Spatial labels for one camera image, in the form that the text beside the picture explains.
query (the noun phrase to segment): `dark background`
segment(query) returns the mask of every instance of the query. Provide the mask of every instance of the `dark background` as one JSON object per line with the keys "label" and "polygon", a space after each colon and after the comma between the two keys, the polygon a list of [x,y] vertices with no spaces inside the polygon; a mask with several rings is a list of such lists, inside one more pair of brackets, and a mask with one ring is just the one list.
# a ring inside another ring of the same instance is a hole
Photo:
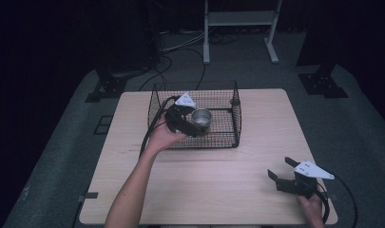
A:
{"label": "dark background", "polygon": [[[211,10],[276,5],[210,2]],[[84,76],[152,67],[154,31],[202,29],[202,13],[203,0],[0,1],[0,226]],[[284,1],[278,30],[307,29],[298,64],[342,65],[385,119],[385,0]]]}

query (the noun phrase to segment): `metal wire basket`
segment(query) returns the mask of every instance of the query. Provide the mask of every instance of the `metal wire basket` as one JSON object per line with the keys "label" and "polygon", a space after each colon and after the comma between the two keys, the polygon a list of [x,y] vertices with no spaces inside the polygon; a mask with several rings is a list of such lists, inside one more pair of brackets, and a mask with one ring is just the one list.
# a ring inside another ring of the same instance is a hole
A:
{"label": "metal wire basket", "polygon": [[[148,109],[148,125],[159,111],[161,104],[171,96],[181,96],[189,92],[196,103],[196,108],[208,109],[212,114],[207,135],[187,137],[176,142],[170,148],[235,148],[240,144],[241,136],[241,101],[237,82],[204,83],[166,83],[155,84],[151,93]],[[168,109],[174,101],[168,102]],[[191,122],[191,115],[186,116]]]}

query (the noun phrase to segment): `black tripod base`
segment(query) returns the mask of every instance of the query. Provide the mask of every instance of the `black tripod base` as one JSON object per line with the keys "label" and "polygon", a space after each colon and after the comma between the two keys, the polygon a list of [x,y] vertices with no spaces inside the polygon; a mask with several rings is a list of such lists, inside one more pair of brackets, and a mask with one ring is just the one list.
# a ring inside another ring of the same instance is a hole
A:
{"label": "black tripod base", "polygon": [[309,95],[323,95],[325,98],[348,98],[343,88],[337,86],[330,75],[302,73],[298,76]]}
{"label": "black tripod base", "polygon": [[86,103],[98,103],[101,99],[120,98],[125,90],[126,79],[114,77],[107,68],[97,68],[100,78],[92,93],[88,93]]}

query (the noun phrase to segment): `stainless steel cup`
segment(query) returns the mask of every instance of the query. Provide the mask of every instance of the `stainless steel cup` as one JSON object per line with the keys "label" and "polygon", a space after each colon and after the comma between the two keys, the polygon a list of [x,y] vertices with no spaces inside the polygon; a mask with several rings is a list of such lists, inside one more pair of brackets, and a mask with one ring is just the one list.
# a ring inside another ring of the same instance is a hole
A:
{"label": "stainless steel cup", "polygon": [[200,129],[198,136],[205,136],[209,133],[212,123],[212,113],[209,110],[200,108],[192,112],[192,124]]}

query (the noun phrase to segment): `hand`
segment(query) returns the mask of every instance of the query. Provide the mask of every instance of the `hand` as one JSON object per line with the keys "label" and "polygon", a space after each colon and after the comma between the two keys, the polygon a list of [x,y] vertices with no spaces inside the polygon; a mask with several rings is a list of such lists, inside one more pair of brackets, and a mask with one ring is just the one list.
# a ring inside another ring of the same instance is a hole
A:
{"label": "hand", "polygon": [[145,151],[153,151],[155,154],[158,154],[172,144],[186,138],[185,134],[173,133],[168,129],[168,126],[165,124],[164,115],[157,121],[155,127],[150,135]]}
{"label": "hand", "polygon": [[325,227],[322,221],[322,201],[316,194],[309,199],[303,196],[297,196],[297,201],[310,227]]}

